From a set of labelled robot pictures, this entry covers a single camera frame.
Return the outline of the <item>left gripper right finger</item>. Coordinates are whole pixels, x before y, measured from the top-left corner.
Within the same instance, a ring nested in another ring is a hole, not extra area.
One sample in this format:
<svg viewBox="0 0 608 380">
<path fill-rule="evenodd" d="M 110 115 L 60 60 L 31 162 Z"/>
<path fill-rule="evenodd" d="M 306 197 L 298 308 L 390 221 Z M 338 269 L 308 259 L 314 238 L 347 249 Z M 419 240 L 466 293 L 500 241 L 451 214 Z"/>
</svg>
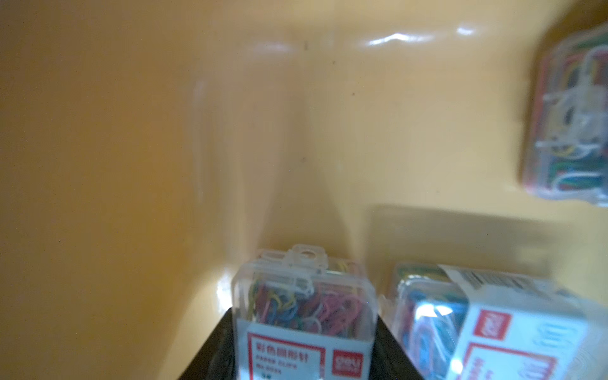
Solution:
<svg viewBox="0 0 608 380">
<path fill-rule="evenodd" d="M 378 318 L 370 364 L 370 380 L 422 380 L 381 318 Z"/>
</svg>

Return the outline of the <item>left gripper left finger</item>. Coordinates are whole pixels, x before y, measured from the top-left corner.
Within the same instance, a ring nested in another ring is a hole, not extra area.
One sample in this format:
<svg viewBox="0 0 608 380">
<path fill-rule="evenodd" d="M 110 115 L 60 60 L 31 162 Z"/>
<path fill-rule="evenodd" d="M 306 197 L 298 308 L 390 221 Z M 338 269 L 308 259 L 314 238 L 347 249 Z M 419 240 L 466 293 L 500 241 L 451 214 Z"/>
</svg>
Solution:
<svg viewBox="0 0 608 380">
<path fill-rule="evenodd" d="M 179 379 L 235 380 L 234 323 L 231 308 L 222 316 Z"/>
</svg>

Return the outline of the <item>paper clip box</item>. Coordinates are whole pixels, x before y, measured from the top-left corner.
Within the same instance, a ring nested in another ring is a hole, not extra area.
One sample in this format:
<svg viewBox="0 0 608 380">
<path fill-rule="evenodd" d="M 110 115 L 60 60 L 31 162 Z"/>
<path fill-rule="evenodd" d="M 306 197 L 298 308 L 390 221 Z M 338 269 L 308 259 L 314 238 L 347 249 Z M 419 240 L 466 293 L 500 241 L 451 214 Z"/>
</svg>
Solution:
<svg viewBox="0 0 608 380">
<path fill-rule="evenodd" d="M 383 321 L 426 379 L 605 379 L 607 309 L 551 280 L 401 263 Z"/>
<path fill-rule="evenodd" d="M 315 245 L 260 250 L 231 283 L 238 379 L 366 379 L 378 322 L 365 268 Z"/>
<path fill-rule="evenodd" d="M 545 200 L 607 206 L 607 25 L 575 33 L 543 57 L 522 185 Z"/>
</svg>

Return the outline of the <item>yellow plastic storage tray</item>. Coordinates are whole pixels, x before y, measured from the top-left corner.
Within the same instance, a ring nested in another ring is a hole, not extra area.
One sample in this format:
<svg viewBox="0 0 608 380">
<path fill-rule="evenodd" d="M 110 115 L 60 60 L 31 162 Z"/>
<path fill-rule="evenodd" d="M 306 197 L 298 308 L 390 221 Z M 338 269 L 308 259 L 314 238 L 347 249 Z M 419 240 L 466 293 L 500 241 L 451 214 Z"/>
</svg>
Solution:
<svg viewBox="0 0 608 380">
<path fill-rule="evenodd" d="M 607 211 L 520 179 L 545 50 L 605 1 L 4 1 L 1 377 L 176 379 L 259 248 L 549 276 Z"/>
</svg>

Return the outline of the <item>paper clip box top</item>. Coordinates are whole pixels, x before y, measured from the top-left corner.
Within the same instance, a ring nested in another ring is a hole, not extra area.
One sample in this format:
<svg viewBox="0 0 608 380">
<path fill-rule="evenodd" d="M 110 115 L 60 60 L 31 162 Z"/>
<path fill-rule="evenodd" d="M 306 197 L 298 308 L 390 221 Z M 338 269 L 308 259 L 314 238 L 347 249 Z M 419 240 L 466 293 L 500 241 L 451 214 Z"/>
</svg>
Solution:
<svg viewBox="0 0 608 380">
<path fill-rule="evenodd" d="M 545 200 L 607 206 L 607 25 L 575 33 L 543 57 L 522 185 Z"/>
</svg>

